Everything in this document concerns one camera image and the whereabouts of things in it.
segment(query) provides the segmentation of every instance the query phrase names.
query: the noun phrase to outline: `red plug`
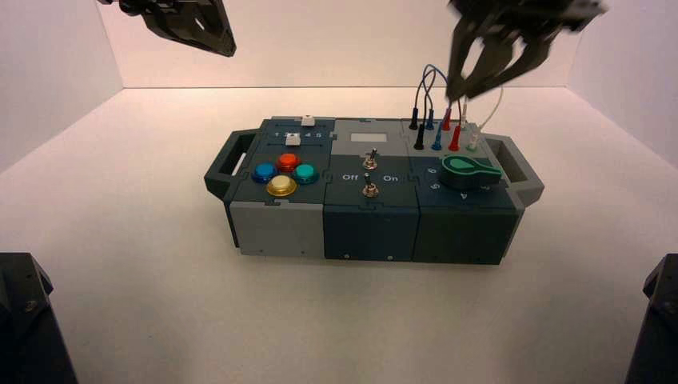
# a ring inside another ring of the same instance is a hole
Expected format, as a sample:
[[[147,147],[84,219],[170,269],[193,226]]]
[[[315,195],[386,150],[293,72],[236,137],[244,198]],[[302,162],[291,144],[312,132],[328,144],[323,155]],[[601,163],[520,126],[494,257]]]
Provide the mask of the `red plug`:
[[[441,127],[442,130],[449,130],[449,113],[450,113],[450,110],[448,108],[445,111],[445,117],[443,118],[443,126]]]
[[[454,134],[452,141],[449,143],[448,149],[457,152],[459,150],[459,134],[461,133],[461,125],[454,127]]]

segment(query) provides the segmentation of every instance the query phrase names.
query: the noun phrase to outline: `screw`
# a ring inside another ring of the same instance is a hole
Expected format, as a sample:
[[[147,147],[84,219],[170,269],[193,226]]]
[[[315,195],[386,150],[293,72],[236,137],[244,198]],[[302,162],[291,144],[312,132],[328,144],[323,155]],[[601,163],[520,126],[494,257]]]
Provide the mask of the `screw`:
[[[38,302],[36,302],[35,300],[29,300],[26,302],[26,306],[23,307],[23,311],[29,313],[36,307],[38,307]]]

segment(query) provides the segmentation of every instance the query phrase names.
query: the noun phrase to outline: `screen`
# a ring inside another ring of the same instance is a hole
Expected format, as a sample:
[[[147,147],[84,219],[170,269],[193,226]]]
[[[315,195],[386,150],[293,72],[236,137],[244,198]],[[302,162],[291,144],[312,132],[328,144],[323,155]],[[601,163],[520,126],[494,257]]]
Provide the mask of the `screen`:
[[[352,142],[386,142],[386,134],[351,134]]]

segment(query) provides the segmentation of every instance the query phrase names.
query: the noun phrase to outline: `white backdrop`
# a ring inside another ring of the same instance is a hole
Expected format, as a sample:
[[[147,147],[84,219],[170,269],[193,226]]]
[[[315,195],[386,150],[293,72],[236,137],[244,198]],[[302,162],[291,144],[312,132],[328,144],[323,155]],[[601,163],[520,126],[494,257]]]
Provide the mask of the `white backdrop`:
[[[446,71],[457,22],[445,0],[224,3],[233,58],[158,38],[140,17],[100,5],[125,87],[413,86],[427,62]],[[550,59],[513,85],[566,85],[578,39],[559,36]]]
[[[121,88],[94,0],[0,0],[0,172]]]
[[[571,87],[678,166],[678,2],[607,3],[584,32]]]

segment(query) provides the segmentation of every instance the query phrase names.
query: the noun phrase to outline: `yellow button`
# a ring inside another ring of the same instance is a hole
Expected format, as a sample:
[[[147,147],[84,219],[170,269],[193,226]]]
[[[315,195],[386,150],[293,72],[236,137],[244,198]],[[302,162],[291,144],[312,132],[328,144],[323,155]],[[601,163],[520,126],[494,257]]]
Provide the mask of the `yellow button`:
[[[271,196],[279,198],[282,196],[289,196],[297,190],[297,183],[290,176],[279,174],[271,179],[266,186],[266,190]]]

